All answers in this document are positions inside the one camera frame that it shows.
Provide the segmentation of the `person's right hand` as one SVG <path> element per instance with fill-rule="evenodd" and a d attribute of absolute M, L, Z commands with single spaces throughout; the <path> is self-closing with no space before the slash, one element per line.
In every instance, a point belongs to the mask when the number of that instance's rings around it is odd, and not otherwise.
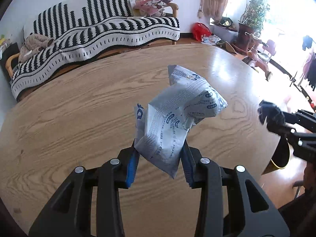
<path fill-rule="evenodd" d="M 312 190 L 315 187 L 315 166 L 313 163 L 307 162 L 303 176 L 303 186 L 307 191 Z"/>

